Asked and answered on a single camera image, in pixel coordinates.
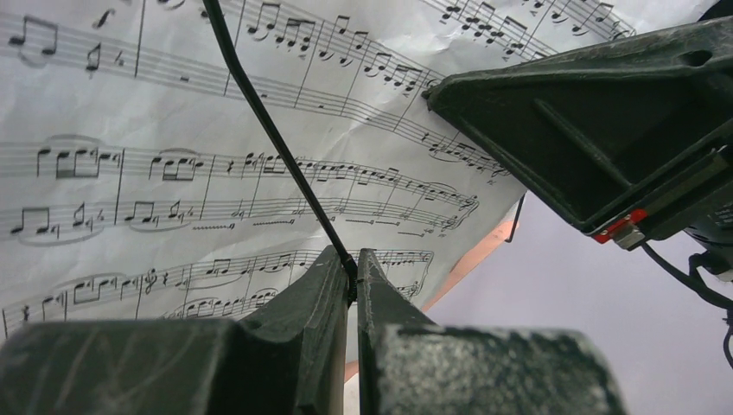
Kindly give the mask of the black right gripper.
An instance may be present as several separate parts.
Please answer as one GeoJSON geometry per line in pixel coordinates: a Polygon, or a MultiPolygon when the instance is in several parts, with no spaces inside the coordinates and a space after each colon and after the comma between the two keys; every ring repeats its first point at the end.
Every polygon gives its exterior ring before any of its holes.
{"type": "Polygon", "coordinates": [[[428,107],[580,232],[633,251],[684,233],[732,279],[732,20],[450,75],[428,107]]]}

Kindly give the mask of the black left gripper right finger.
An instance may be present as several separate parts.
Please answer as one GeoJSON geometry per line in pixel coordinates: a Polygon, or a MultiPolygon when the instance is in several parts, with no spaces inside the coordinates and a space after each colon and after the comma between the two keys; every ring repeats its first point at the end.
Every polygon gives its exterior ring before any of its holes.
{"type": "Polygon", "coordinates": [[[623,414],[609,365],[568,329],[465,328],[406,300],[372,249],[358,261],[364,414],[623,414]]]}

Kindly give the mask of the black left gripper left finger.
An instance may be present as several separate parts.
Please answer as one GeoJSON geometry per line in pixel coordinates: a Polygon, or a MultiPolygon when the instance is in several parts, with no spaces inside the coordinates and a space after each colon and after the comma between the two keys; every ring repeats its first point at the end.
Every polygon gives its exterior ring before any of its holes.
{"type": "Polygon", "coordinates": [[[34,323],[1,350],[4,414],[339,414],[347,274],[325,248],[240,321],[34,323]]]}

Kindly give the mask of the pink folding music stand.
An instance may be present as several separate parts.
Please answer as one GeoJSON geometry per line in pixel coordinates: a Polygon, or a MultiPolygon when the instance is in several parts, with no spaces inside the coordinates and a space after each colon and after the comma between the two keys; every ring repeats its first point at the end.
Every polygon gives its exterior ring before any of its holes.
{"type": "Polygon", "coordinates": [[[246,221],[267,243],[184,277],[185,317],[243,316],[308,270],[329,241],[350,268],[373,246],[399,292],[428,309],[499,245],[525,190],[484,150],[431,112],[424,94],[456,68],[457,35],[488,37],[490,4],[367,2],[321,19],[293,1],[248,1],[231,52],[251,76],[251,103],[275,153],[214,156],[212,174],[245,185],[201,207],[246,221]],[[466,24],[458,19],[465,16],[466,24]]]}

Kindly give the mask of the sheet music page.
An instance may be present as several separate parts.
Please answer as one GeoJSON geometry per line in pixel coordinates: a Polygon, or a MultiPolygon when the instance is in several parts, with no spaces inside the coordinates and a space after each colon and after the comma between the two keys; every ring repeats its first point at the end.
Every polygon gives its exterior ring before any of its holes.
{"type": "MultiPolygon", "coordinates": [[[[425,303],[523,194],[427,108],[447,75],[697,20],[707,1],[224,1],[338,234],[425,303]]],[[[1,4],[1,336],[238,318],[328,243],[199,1],[1,4]]]]}

